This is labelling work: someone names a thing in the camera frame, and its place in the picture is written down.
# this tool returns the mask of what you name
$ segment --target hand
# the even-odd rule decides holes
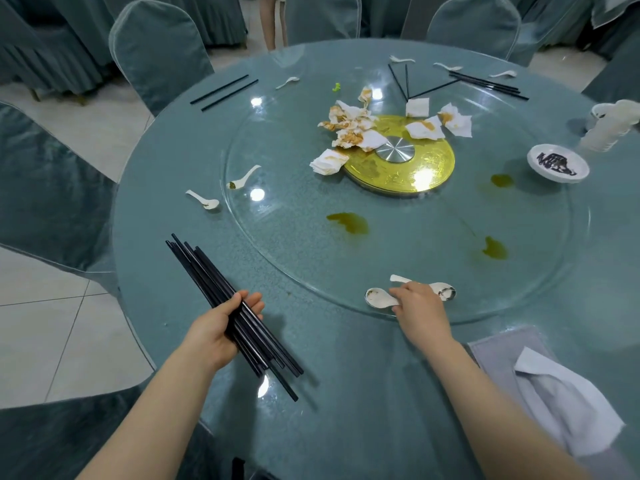
[[[423,354],[454,342],[444,304],[429,285],[412,281],[389,293],[400,302],[393,307],[400,328]]]
[[[237,292],[230,300],[199,316],[192,323],[180,348],[195,353],[213,373],[219,371],[238,353],[236,344],[225,335],[229,314],[244,300],[262,320],[260,312],[264,309],[264,302],[261,298],[261,293],[250,296],[247,290]]]

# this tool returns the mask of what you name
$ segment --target person's right hand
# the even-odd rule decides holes
[[[400,306],[393,307],[400,328],[423,354],[454,342],[444,304],[429,285],[412,281],[391,288],[389,293],[400,302]]]

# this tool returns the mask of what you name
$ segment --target person's left hand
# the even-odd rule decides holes
[[[264,309],[264,302],[261,298],[261,293],[253,293],[250,296],[247,290],[237,292],[230,300],[199,316],[191,325],[180,347],[196,353],[213,373],[219,371],[238,353],[236,344],[225,335],[229,314],[240,306],[241,300],[244,300],[262,320],[260,313]]]

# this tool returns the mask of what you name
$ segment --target silver metal center disc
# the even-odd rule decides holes
[[[404,138],[388,136],[388,142],[380,146],[376,153],[390,163],[404,163],[413,158],[415,147]]]

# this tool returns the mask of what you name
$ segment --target round table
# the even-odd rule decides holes
[[[316,125],[336,99],[359,105],[369,86],[374,114],[404,114],[389,55],[416,59],[411,94],[449,80],[438,61],[477,77],[515,69],[513,84],[531,100],[462,83],[430,94],[432,115],[452,102],[472,116],[473,138],[447,133],[453,174],[419,198],[374,193],[344,172],[313,173],[308,163],[334,138]],[[393,68],[404,83],[404,66]],[[189,104],[244,74],[259,83],[205,112],[213,99]],[[291,76],[300,81],[275,89]],[[364,303],[366,289],[388,287],[392,273],[455,286],[447,311],[461,342],[538,327],[559,361],[592,380],[629,425],[616,446],[638,468],[640,137],[588,157],[591,174],[578,185],[544,180],[526,163],[534,144],[575,147],[591,106],[505,61],[377,39],[246,59],[169,105],[133,152],[115,204],[118,279],[140,342],[160,366],[207,309],[164,243],[176,233],[237,288],[264,293],[265,323],[305,369],[287,376],[297,403],[271,376],[258,392],[262,380],[242,357],[219,371],[202,419],[221,468],[239,456],[282,479],[479,475],[423,357],[388,311]],[[227,188],[254,164],[262,167],[245,188]],[[496,185],[503,177],[494,175],[513,185]],[[204,210],[188,189],[220,199],[220,208]],[[364,218],[366,232],[326,218],[341,212]],[[507,255],[490,256],[488,238]]]

